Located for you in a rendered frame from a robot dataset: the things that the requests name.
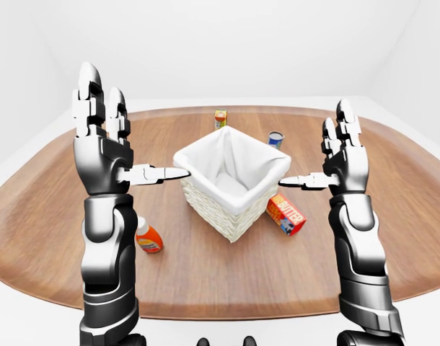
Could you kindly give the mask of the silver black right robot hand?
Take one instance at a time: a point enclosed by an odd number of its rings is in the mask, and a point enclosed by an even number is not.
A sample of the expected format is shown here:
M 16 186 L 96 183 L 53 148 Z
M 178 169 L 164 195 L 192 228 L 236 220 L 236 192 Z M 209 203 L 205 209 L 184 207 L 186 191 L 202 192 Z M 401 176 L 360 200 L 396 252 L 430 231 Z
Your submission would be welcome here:
M 333 195 L 364 193 L 369 176 L 366 149 L 361 145 L 361 126 L 348 100 L 339 101 L 337 123 L 327 118 L 322 124 L 322 153 L 326 155 L 321 172 L 286 177 L 278 184 L 303 190 L 329 188 Z

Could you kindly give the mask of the white wicker basket with liner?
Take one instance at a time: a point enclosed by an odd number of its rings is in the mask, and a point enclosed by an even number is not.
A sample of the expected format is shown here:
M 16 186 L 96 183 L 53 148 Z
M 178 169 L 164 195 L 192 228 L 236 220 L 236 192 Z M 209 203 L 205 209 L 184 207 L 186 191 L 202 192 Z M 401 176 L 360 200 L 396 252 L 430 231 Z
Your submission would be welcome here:
M 187 202 L 230 242 L 265 212 L 291 165 L 289 155 L 230 126 L 180 149 L 173 161 L 190 172 L 181 181 Z

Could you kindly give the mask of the blue and white tin can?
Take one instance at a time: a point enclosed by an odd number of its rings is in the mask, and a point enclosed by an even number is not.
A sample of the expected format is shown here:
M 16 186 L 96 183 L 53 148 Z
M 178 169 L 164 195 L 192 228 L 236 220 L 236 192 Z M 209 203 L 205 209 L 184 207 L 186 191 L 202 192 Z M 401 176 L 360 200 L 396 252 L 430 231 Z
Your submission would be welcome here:
M 285 138 L 285 136 L 281 132 L 279 132 L 279 131 L 271 131 L 268 134 L 267 144 L 269 146 L 272 146 L 272 147 L 280 150 L 281 149 L 281 144 L 282 144 L 284 138 Z

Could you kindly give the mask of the orange bottle with white cap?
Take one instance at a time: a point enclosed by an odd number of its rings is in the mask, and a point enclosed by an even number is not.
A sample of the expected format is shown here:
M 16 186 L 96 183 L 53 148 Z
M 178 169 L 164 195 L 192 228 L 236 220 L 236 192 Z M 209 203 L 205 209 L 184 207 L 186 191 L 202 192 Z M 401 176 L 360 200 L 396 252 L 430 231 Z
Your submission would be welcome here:
M 163 249 L 163 241 L 158 232 L 148 224 L 144 217 L 137 216 L 136 241 L 146 253 L 157 253 Z

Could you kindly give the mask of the red butter box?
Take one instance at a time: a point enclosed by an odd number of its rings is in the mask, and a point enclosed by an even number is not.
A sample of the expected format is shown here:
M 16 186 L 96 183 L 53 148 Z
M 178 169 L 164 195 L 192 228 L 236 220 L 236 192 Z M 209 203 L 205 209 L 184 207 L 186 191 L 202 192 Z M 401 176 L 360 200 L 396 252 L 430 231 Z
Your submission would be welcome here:
M 274 195 L 268 201 L 266 212 L 287 236 L 296 234 L 307 221 L 295 205 L 282 194 Z

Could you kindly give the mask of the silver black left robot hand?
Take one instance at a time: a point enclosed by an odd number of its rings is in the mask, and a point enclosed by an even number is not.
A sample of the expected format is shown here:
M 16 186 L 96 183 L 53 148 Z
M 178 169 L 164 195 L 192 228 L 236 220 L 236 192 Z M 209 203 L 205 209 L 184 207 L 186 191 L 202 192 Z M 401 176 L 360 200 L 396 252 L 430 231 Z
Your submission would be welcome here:
M 183 168 L 133 163 L 128 140 L 131 124 L 123 93 L 113 87 L 106 109 L 100 74 L 89 62 L 80 68 L 72 115 L 76 125 L 74 160 L 89 195 L 124 194 L 131 185 L 154 185 L 190 176 Z

